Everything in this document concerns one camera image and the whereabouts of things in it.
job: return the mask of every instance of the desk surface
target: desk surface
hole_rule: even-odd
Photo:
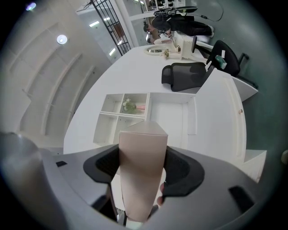
[[[163,67],[175,62],[191,60],[165,59],[144,53],[136,47],[115,62],[93,85],[79,105],[64,138],[64,154],[90,150],[99,147],[93,143],[94,133],[106,94],[171,92],[169,85],[161,84]],[[202,57],[196,50],[194,55]]]

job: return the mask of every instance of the white desk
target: white desk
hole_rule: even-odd
[[[174,62],[191,62],[191,60],[164,59],[160,56],[150,56],[144,53],[145,47],[133,48],[117,62],[115,62],[94,84],[79,105],[64,139],[64,154],[81,152],[99,147],[93,143],[96,124],[100,114],[106,94],[115,93],[171,93],[170,86],[161,84],[162,69],[166,65]],[[196,50],[195,55],[202,57]],[[227,160],[242,169],[255,180],[260,179],[263,169],[265,155],[264,151],[258,152],[261,157],[255,157],[257,167],[253,167],[253,159],[245,162],[250,150],[246,150],[246,124],[244,113],[238,119],[238,111],[242,108],[241,101],[247,99],[257,91],[244,82],[232,78],[228,74],[219,74],[214,80],[207,80],[199,93],[196,94],[196,115],[197,133],[188,137],[188,149],[201,154],[214,156]],[[203,94],[208,95],[212,100],[205,99]],[[221,108],[221,103],[217,103],[217,98],[227,103],[229,106]],[[222,130],[225,137],[217,137]],[[226,156],[231,153],[236,154],[230,160]]]

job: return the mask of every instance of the hand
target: hand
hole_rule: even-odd
[[[163,193],[163,191],[164,191],[164,183],[160,185],[160,191]],[[159,196],[157,198],[157,204],[159,206],[162,206],[163,202],[164,202],[163,197]]]

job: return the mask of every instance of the ceiling light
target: ceiling light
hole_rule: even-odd
[[[115,51],[115,48],[113,48],[113,49],[111,50],[111,52],[109,53],[109,55],[111,56],[111,55],[114,53],[114,51]]]
[[[94,23],[91,23],[89,26],[92,27],[92,26],[95,26],[95,25],[97,25],[97,24],[99,24],[98,21],[96,21],[96,22],[94,22]]]
[[[36,7],[36,3],[35,2],[31,2],[27,7],[26,10],[33,10]]]
[[[59,44],[63,45],[67,42],[67,37],[65,35],[61,34],[57,37],[57,42]]]

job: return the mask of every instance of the office chair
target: office chair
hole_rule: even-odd
[[[196,45],[197,37],[193,38],[192,52],[194,53],[195,49],[204,51],[209,54],[209,58],[206,62],[208,64],[211,61],[211,66],[206,72],[205,64],[202,62],[193,62],[193,63],[173,63],[172,65],[165,66],[162,70],[162,84],[170,84],[171,90],[174,92],[186,90],[189,88],[201,87],[209,75],[211,74],[211,67],[215,67],[218,70],[229,73],[233,77],[237,77],[241,80],[244,80],[252,84],[256,89],[258,85],[244,77],[238,75],[240,72],[240,63],[243,58],[249,59],[249,56],[242,54],[238,60],[233,50],[223,41],[218,40],[212,51],[208,51],[203,47]],[[223,70],[220,68],[219,62],[215,59],[216,55],[220,55],[222,50],[225,50],[225,61],[227,62],[226,68]]]

